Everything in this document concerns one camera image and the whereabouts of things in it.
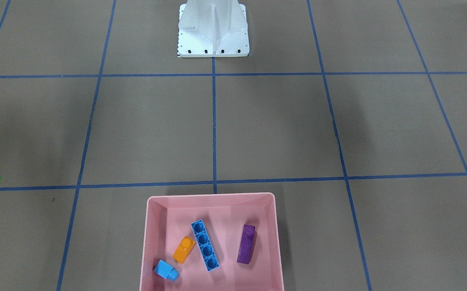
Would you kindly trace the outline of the small blue block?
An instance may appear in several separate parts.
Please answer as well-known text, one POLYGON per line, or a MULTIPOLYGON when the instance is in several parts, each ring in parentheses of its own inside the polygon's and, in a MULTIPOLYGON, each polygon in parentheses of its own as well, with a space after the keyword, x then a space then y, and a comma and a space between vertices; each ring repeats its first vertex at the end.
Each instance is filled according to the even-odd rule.
POLYGON ((163 279, 170 280, 172 282, 178 280, 180 276, 180 273, 176 268, 162 259, 160 259, 154 267, 154 273, 163 279))

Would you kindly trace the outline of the orange block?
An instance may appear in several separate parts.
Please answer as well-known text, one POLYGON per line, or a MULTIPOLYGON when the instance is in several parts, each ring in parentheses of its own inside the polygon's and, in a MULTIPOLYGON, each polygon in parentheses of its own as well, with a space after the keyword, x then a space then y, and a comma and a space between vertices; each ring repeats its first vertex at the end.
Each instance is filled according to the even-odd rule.
POLYGON ((176 247, 172 257, 177 263, 183 264, 195 246, 196 242, 193 239, 189 236, 184 236, 176 247))

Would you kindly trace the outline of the long blue four-stud block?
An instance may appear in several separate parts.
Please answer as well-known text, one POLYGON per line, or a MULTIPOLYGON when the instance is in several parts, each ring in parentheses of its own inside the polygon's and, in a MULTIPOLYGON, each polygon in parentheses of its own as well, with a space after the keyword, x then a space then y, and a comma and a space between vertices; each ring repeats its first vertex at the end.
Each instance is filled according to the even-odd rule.
POLYGON ((206 270, 209 272, 217 269, 219 267, 219 260, 211 243, 204 221, 200 219, 191 223, 191 228, 200 249, 200 254, 204 261, 206 270))

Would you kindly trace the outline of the purple block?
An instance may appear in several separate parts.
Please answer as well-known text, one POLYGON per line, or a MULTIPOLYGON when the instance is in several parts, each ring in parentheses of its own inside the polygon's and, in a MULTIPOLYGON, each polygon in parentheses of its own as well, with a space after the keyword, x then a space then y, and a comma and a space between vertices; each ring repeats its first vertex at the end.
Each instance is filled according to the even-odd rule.
POLYGON ((237 263, 249 264, 255 247, 256 227, 244 224, 242 227, 237 263))

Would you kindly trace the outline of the pink plastic box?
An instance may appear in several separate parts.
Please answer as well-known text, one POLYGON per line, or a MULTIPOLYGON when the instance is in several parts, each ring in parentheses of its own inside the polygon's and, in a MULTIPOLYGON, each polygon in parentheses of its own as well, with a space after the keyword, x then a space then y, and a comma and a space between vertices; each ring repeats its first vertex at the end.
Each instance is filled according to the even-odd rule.
POLYGON ((284 280, 272 193, 153 196, 147 200, 141 263, 141 291, 283 291, 284 280), (195 239, 191 223, 202 219, 219 260, 207 271, 196 246, 187 260, 172 255, 184 236, 195 239), (237 263, 242 227, 256 227, 249 264, 237 263), (162 259, 180 276, 172 282, 154 273, 162 259))

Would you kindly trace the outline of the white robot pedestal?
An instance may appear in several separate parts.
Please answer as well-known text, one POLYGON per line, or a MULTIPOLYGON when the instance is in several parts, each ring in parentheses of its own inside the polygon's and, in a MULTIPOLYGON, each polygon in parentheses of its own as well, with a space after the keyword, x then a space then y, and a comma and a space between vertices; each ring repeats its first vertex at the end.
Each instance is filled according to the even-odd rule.
POLYGON ((246 57, 248 17, 237 0, 188 0, 179 7, 177 56, 246 57))

